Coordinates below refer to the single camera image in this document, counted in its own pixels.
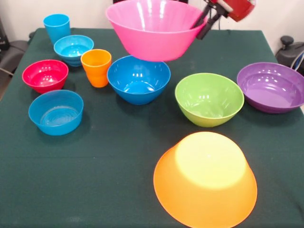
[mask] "cup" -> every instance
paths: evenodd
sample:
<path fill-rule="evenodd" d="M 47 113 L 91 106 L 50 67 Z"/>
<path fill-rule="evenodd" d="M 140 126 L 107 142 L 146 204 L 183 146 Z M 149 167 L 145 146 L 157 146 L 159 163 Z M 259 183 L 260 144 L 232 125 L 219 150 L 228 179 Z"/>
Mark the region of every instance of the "cup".
<path fill-rule="evenodd" d="M 43 19 L 43 24 L 53 45 L 62 37 L 71 35 L 70 18 L 65 14 L 51 14 Z"/>
<path fill-rule="evenodd" d="M 158 161 L 153 177 L 164 209 L 191 227 L 231 228 L 257 200 L 257 182 L 241 149 L 217 133 L 182 139 Z"/>
<path fill-rule="evenodd" d="M 107 71 L 112 63 L 110 52 L 102 49 L 92 49 L 81 56 L 81 63 L 92 86 L 105 87 L 109 81 Z"/>

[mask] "table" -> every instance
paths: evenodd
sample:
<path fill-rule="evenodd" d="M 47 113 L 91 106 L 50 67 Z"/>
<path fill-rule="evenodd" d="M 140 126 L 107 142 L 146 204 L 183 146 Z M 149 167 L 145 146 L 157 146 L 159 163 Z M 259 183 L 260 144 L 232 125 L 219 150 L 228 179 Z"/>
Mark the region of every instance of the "table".
<path fill-rule="evenodd" d="M 126 56 L 111 29 L 73 28 L 95 48 Z M 255 173 L 258 198 L 240 228 L 304 225 L 304 118 L 262 113 L 245 103 L 227 123 L 193 125 L 174 97 L 176 84 L 197 72 L 236 81 L 238 71 L 258 61 L 275 62 L 261 31 L 211 31 L 180 59 L 168 62 L 171 80 L 152 103 L 135 106 L 108 85 L 93 88 L 82 67 L 70 67 L 65 89 L 85 103 L 80 126 L 64 136 L 43 134 L 28 118 L 39 95 L 21 79 L 29 64 L 59 59 L 39 28 L 0 102 L 0 227 L 181 228 L 159 204 L 154 167 L 163 153 L 190 133 L 212 131 L 234 140 Z"/>

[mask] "plastic bowl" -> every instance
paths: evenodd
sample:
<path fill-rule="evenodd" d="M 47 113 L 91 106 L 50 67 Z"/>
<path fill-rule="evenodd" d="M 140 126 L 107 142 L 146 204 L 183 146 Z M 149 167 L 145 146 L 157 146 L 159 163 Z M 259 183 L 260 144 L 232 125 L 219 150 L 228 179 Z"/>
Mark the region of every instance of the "plastic bowl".
<path fill-rule="evenodd" d="M 244 67 L 237 76 L 247 102 L 269 113 L 286 113 L 304 105 L 304 77 L 278 63 L 260 62 Z"/>
<path fill-rule="evenodd" d="M 190 29 L 201 10 L 172 0 L 128 0 L 111 5 L 106 16 L 130 55 L 146 61 L 181 57 L 207 23 Z"/>
<path fill-rule="evenodd" d="M 211 132 L 188 135 L 168 150 L 153 183 L 163 208 L 192 228 L 234 227 L 257 200 L 257 182 L 241 149 Z"/>
<path fill-rule="evenodd" d="M 147 62 L 126 56 L 110 66 L 107 77 L 122 99 L 134 105 L 143 105 L 162 93 L 171 72 L 164 62 Z"/>
<path fill-rule="evenodd" d="M 29 65 L 22 73 L 22 80 L 38 93 L 61 89 L 67 79 L 68 67 L 58 60 L 41 60 Z"/>
<path fill-rule="evenodd" d="M 93 47 L 94 41 L 90 37 L 71 35 L 59 39 L 54 45 L 54 51 L 70 66 L 78 67 L 81 66 L 82 54 Z"/>
<path fill-rule="evenodd" d="M 31 121 L 45 134 L 64 135 L 82 119 L 84 102 L 75 92 L 55 90 L 37 97 L 29 107 Z"/>
<path fill-rule="evenodd" d="M 185 77 L 177 84 L 175 97 L 184 115 L 201 127 L 227 122 L 244 104 L 244 95 L 236 83 L 211 73 Z"/>

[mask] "bowl rim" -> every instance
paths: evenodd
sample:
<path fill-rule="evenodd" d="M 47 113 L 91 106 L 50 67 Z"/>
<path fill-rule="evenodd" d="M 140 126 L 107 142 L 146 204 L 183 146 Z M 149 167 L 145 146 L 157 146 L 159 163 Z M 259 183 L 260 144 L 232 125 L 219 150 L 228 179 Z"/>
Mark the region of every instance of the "bowl rim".
<path fill-rule="evenodd" d="M 220 78 L 222 78 L 224 80 L 227 80 L 227 81 L 231 82 L 238 89 L 238 91 L 242 94 L 242 100 L 241 100 L 240 107 L 235 112 L 233 112 L 232 114 L 225 115 L 225 116 L 222 116 L 222 117 L 208 117 L 208 116 L 203 116 L 203 115 L 197 115 L 197 114 L 189 111 L 178 100 L 178 98 L 177 98 L 177 90 L 178 90 L 178 86 L 180 85 L 180 83 L 183 80 L 186 80 L 187 78 L 192 77 L 194 75 L 213 75 L 213 76 L 217 76 L 217 77 L 220 77 Z M 208 73 L 208 72 L 205 72 L 205 73 L 195 73 L 195 74 L 192 74 L 192 75 L 188 75 L 188 76 L 184 77 L 181 81 L 179 81 L 178 84 L 175 86 L 175 99 L 176 99 L 177 103 L 179 104 L 179 106 L 182 107 L 188 113 L 190 113 L 190 114 L 192 114 L 192 115 L 194 115 L 194 116 L 196 116 L 198 118 L 205 118 L 205 119 L 210 119 L 210 120 L 222 120 L 222 119 L 225 119 L 225 118 L 233 117 L 233 116 L 235 116 L 243 108 L 244 103 L 245 103 L 245 97 L 244 97 L 243 91 L 241 90 L 241 88 L 238 86 L 237 83 L 235 83 L 233 80 L 231 80 L 230 78 L 227 78 L 227 77 L 225 77 L 223 75 L 219 75 L 219 74 L 215 74 L 215 73 Z"/>
<path fill-rule="evenodd" d="M 249 98 L 250 100 L 254 101 L 255 103 L 257 103 L 257 104 L 259 104 L 259 105 L 262 105 L 262 106 L 265 107 L 265 108 L 270 108 L 270 109 L 287 110 L 287 109 L 295 109 L 295 108 L 298 108 L 298 107 L 304 105 L 304 101 L 303 101 L 301 104 L 293 105 L 293 106 L 290 106 L 290 107 L 269 106 L 269 105 L 266 105 L 266 104 L 262 104 L 262 103 L 256 101 L 255 99 L 253 99 L 252 97 L 248 96 L 247 93 L 246 93 L 246 92 L 242 89 L 242 87 L 240 86 L 240 81 L 239 81 L 240 74 L 241 74 L 241 72 L 242 72 L 244 69 L 246 69 L 246 68 L 248 68 L 248 67 L 250 67 L 250 66 L 259 65 L 259 64 L 270 64 L 270 65 L 274 65 L 274 66 L 286 68 L 286 69 L 288 69 L 288 70 L 293 70 L 293 69 L 291 69 L 291 68 L 289 68 L 289 67 L 287 67 L 287 66 L 284 66 L 284 65 L 279 64 L 279 63 L 276 63 L 276 62 L 256 62 L 256 63 L 251 63 L 251 64 L 248 64 L 248 65 L 244 66 L 243 68 L 240 69 L 240 71 L 239 71 L 238 74 L 237 74 L 237 84 L 238 84 L 238 86 L 240 87 L 240 89 L 242 90 L 243 94 L 244 94 L 247 98 Z M 297 71 L 295 71 L 295 70 L 293 70 L 293 71 L 294 71 L 294 73 L 295 73 L 296 75 L 298 75 L 299 78 L 301 78 L 300 80 L 302 80 L 302 81 L 303 81 L 303 84 L 304 84 L 304 76 L 302 76 L 299 72 L 297 72 Z"/>
<path fill-rule="evenodd" d="M 42 85 L 42 86 L 41 86 L 41 85 L 34 85 L 34 84 L 31 84 L 31 83 L 27 82 L 27 81 L 25 80 L 25 72 L 26 72 L 30 67 L 32 67 L 33 65 L 35 65 L 35 64 L 37 64 L 37 63 L 41 63 L 41 62 L 58 62 L 58 63 L 62 64 L 62 65 L 66 68 L 66 75 L 64 75 L 64 77 L 63 77 L 62 79 L 60 79 L 59 81 L 54 82 L 54 83 L 49 84 L 49 85 Z M 64 80 L 66 80 L 66 79 L 67 79 L 67 76 L 68 76 L 68 72 L 69 72 L 68 66 L 67 66 L 64 62 L 62 62 L 62 61 L 60 61 L 60 60 L 56 60 L 56 59 L 43 59 L 43 60 L 36 61 L 36 62 L 34 62 L 34 63 L 28 65 L 28 66 L 23 70 L 22 76 L 21 76 L 21 77 L 22 77 L 22 81 L 23 81 L 25 84 L 27 84 L 28 86 L 30 86 L 30 87 L 34 87 L 34 88 L 47 88 L 48 86 L 53 86 L 53 85 L 56 85 L 56 84 L 58 84 L 58 83 L 60 83 L 60 82 L 62 82 L 62 81 L 64 81 Z"/>
<path fill-rule="evenodd" d="M 185 4 L 183 2 L 180 2 L 180 1 L 171 1 L 171 0 L 165 0 L 165 1 L 168 1 L 170 2 L 171 4 Z M 109 15 L 108 15 L 108 11 L 111 9 L 111 8 L 114 8 L 116 4 L 125 4 L 125 1 L 121 1 L 121 2 L 118 2 L 118 3 L 115 3 L 111 6 L 109 6 L 106 11 L 105 11 L 105 15 L 106 17 L 108 18 L 108 20 L 111 22 L 111 23 L 114 23 L 120 27 L 123 27 L 125 29 L 130 29 L 130 30 L 133 30 L 133 31 L 139 31 L 139 32 L 146 32 L 146 33 L 152 33 L 152 34 L 180 34 L 180 33 L 185 33 L 185 32 L 190 32 L 190 31 L 196 31 L 196 30 L 201 30 L 201 28 L 203 26 L 205 26 L 207 24 L 207 21 L 208 21 L 208 17 L 206 16 L 204 18 L 204 22 L 200 25 L 200 26 L 197 26 L 195 28 L 190 28 L 190 29 L 187 29 L 187 30 L 182 30 L 182 31 L 176 31 L 176 32 L 154 32 L 154 31 L 144 31 L 144 30 L 140 30 L 140 29 L 136 29 L 136 28 L 130 28 L 130 27 L 127 27 L 125 25 L 122 25 L 121 23 L 118 23 L 112 19 L 110 19 Z M 189 5 L 187 4 L 188 7 L 191 7 L 191 8 L 196 8 L 192 5 Z"/>
<path fill-rule="evenodd" d="M 64 58 L 74 58 L 74 57 L 78 57 L 78 56 L 72 56 L 72 57 L 71 57 L 71 56 L 62 55 L 61 53 L 59 53 L 59 52 L 56 51 L 56 45 L 58 45 L 58 43 L 61 42 L 62 40 L 66 39 L 66 38 L 69 38 L 69 37 L 82 37 L 82 38 L 87 38 L 88 40 L 91 41 L 91 46 L 89 47 L 89 50 L 92 50 L 93 47 L 94 47 L 94 41 L 93 41 L 90 37 L 88 37 L 88 36 L 85 36 L 85 35 L 78 35 L 78 34 L 69 35 L 69 36 L 66 36 L 66 37 L 62 37 L 62 38 L 60 38 L 59 40 L 57 40 L 57 41 L 55 42 L 55 44 L 54 44 L 54 46 L 53 46 L 53 49 L 54 49 L 54 51 L 55 51 L 55 53 L 56 53 L 57 55 L 59 55 L 59 56 L 61 56 L 61 57 L 64 57 Z"/>
<path fill-rule="evenodd" d="M 57 15 L 62 15 L 62 16 L 66 16 L 67 17 L 67 22 L 64 23 L 64 24 L 61 24 L 61 25 L 49 25 L 47 23 L 45 23 L 45 20 L 48 18 L 48 17 L 52 17 L 52 16 L 57 16 Z M 59 26 L 63 26 L 63 25 L 66 25 L 67 23 L 70 22 L 70 17 L 67 15 L 67 14 L 64 14 L 64 13 L 53 13 L 53 14 L 50 14 L 50 15 L 47 15 L 45 18 L 43 18 L 43 24 L 45 26 L 48 26 L 48 27 L 59 27 Z"/>
<path fill-rule="evenodd" d="M 155 93 L 155 92 L 157 92 L 157 91 L 163 89 L 163 88 L 169 83 L 170 78 L 171 78 L 171 71 L 170 71 L 170 68 L 169 68 L 169 66 L 168 66 L 165 62 L 161 61 L 161 62 L 157 62 L 157 63 L 162 63 L 162 64 L 164 64 L 164 65 L 167 67 L 168 71 L 169 71 L 169 76 L 168 76 L 168 78 L 167 78 L 167 81 L 164 83 L 164 85 L 163 85 L 162 87 L 160 87 L 160 88 L 158 88 L 158 89 L 156 89 L 156 90 L 154 90 L 154 91 L 150 91 L 150 92 L 146 92 L 146 93 L 140 93 L 140 94 L 129 93 L 129 92 L 126 92 L 126 91 L 124 91 L 124 90 L 121 90 L 121 89 L 117 88 L 116 86 L 114 86 L 114 85 L 112 84 L 111 80 L 109 80 L 109 70 L 111 69 L 111 67 L 112 67 L 116 62 L 121 61 L 121 60 L 123 60 L 123 59 L 125 59 L 125 58 L 135 58 L 135 59 L 138 59 L 138 58 L 136 58 L 136 57 L 134 57 L 134 56 L 132 56 L 132 55 L 128 55 L 128 56 L 124 56 L 124 57 L 122 57 L 122 58 L 119 58 L 118 60 L 116 60 L 115 62 L 113 62 L 113 63 L 110 65 L 110 67 L 109 67 L 109 69 L 108 69 L 108 71 L 107 71 L 107 73 L 106 73 L 106 76 L 107 76 L 107 79 L 108 79 L 108 81 L 109 81 L 109 84 L 110 84 L 113 88 L 117 89 L 118 91 L 120 91 L 120 92 L 122 92 L 122 93 L 125 93 L 125 94 L 132 94 L 132 95 L 152 94 L 152 93 Z"/>
<path fill-rule="evenodd" d="M 102 52 L 106 52 L 106 53 L 108 53 L 108 54 L 110 55 L 110 59 L 109 59 L 109 61 L 107 61 L 106 63 L 101 64 L 101 65 L 98 65 L 98 66 L 88 65 L 87 63 L 85 63 L 85 62 L 82 60 L 82 57 L 83 57 L 85 54 L 87 54 L 88 52 L 91 52 L 91 51 L 102 51 Z M 88 50 L 88 51 L 86 51 L 85 53 L 83 53 L 83 54 L 81 55 L 80 61 L 81 61 L 82 64 L 86 65 L 87 67 L 102 67 L 102 66 L 105 66 L 105 65 L 109 64 L 109 63 L 112 61 L 112 55 L 111 55 L 111 53 L 110 53 L 109 51 L 107 51 L 107 50 L 100 49 L 100 48 L 95 48 L 95 49 L 91 49 L 91 50 Z"/>
<path fill-rule="evenodd" d="M 29 116 L 30 120 L 31 120 L 36 126 L 39 126 L 39 127 L 47 127 L 47 128 L 53 128 L 53 127 L 60 127 L 60 126 L 63 126 L 63 125 L 65 125 L 65 124 L 67 124 L 67 123 L 64 123 L 64 124 L 57 125 L 57 126 L 45 126 L 45 125 L 42 125 L 42 124 L 40 124 L 40 123 L 34 121 L 34 120 L 32 119 L 32 117 L 31 117 L 31 115 L 30 115 L 31 107 L 32 107 L 33 104 L 34 104 L 35 102 L 37 102 L 39 99 L 42 99 L 44 96 L 49 95 L 49 94 L 51 94 L 51 93 L 62 93 L 62 92 L 64 92 L 64 93 L 67 93 L 67 92 L 68 92 L 68 93 L 70 93 L 70 94 L 73 94 L 74 96 L 77 96 L 77 97 L 80 99 L 80 101 L 81 101 L 81 110 L 80 110 L 80 112 L 77 114 L 77 116 L 76 116 L 73 120 L 71 120 L 71 121 L 69 121 L 69 122 L 67 122 L 67 123 L 70 123 L 70 122 L 74 121 L 75 119 L 77 119 L 77 118 L 79 117 L 79 115 L 82 114 L 82 112 L 83 112 L 83 110 L 84 110 L 84 101 L 83 101 L 82 97 L 81 97 L 78 93 L 76 93 L 76 92 L 74 92 L 74 91 L 71 91 L 71 90 L 67 90 L 67 89 L 52 90 L 52 91 L 46 92 L 46 93 L 41 94 L 40 96 L 38 96 L 35 100 L 32 101 L 32 103 L 30 104 L 30 106 L 29 106 L 29 108 L 28 108 L 28 116 Z"/>

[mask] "blue cup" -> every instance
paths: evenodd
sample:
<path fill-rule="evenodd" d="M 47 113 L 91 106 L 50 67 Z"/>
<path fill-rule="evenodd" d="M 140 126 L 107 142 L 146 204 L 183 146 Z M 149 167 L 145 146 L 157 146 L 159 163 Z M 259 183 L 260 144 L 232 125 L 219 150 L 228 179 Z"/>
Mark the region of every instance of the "blue cup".
<path fill-rule="evenodd" d="M 70 18 L 65 14 L 51 14 L 43 19 L 43 24 L 53 45 L 62 37 L 71 35 Z"/>

